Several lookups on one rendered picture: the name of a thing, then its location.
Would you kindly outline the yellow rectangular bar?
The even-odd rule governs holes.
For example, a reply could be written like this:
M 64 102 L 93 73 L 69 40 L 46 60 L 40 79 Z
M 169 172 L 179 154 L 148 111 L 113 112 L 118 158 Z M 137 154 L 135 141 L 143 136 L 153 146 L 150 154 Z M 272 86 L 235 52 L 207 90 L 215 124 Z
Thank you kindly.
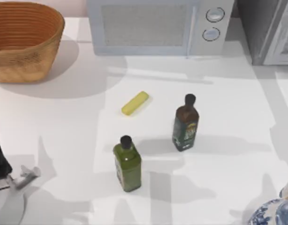
M 135 110 L 137 110 L 142 104 L 144 104 L 149 98 L 149 95 L 145 91 L 139 92 L 134 96 L 126 105 L 121 108 L 121 112 L 124 115 L 130 116 Z

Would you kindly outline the dark brown bottle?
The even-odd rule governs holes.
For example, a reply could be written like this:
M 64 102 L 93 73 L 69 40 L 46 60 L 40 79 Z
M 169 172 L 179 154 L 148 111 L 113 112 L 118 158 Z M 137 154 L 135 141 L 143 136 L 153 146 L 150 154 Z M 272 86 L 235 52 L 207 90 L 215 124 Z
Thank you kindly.
M 185 151 L 194 146 L 199 123 L 199 113 L 194 107 L 195 101 L 194 94 L 187 94 L 184 105 L 175 112 L 172 141 L 178 151 Z

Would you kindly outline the green bottle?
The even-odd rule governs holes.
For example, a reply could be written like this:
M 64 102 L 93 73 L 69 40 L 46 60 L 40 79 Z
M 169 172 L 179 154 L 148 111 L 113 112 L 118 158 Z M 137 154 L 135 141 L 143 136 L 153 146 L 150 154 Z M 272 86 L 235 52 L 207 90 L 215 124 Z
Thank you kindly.
M 132 138 L 124 135 L 113 148 L 117 178 L 123 191 L 131 192 L 142 184 L 142 159 Z

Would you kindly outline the pale microwave oven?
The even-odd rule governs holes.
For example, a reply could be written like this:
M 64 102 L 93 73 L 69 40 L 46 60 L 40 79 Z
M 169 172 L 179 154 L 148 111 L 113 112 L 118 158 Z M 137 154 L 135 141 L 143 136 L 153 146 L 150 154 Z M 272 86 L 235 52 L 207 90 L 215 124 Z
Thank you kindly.
M 225 43 L 235 0 L 87 0 L 92 44 L 96 55 L 217 56 Z M 211 8 L 222 8 L 219 22 L 206 19 Z M 212 42 L 203 31 L 215 27 Z

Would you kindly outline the round microwave knob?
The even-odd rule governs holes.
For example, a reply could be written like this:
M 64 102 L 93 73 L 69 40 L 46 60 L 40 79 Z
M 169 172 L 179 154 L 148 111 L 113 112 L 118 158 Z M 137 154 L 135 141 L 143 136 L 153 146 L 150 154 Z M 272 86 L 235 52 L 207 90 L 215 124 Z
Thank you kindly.
M 220 37 L 220 30 L 215 27 L 212 27 L 210 29 L 205 29 L 202 34 L 202 38 L 208 42 L 215 41 L 219 37 Z
M 206 12 L 206 19 L 212 23 L 219 22 L 225 16 L 225 11 L 220 8 L 211 8 Z

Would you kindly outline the woven brown basket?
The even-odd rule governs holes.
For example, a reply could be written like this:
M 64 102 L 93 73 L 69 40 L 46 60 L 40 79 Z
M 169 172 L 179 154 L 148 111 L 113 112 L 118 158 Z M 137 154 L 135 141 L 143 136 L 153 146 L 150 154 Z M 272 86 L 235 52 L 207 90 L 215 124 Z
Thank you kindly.
M 64 17 L 50 6 L 0 1 L 0 83 L 44 79 L 56 58 L 64 27 Z

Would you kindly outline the blue and white teapot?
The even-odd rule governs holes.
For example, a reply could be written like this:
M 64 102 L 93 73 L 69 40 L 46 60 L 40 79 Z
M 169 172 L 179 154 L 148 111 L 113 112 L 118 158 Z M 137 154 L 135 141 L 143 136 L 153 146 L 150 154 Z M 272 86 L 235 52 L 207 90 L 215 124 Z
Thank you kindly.
M 280 191 L 279 198 L 262 204 L 247 225 L 288 225 L 288 182 Z

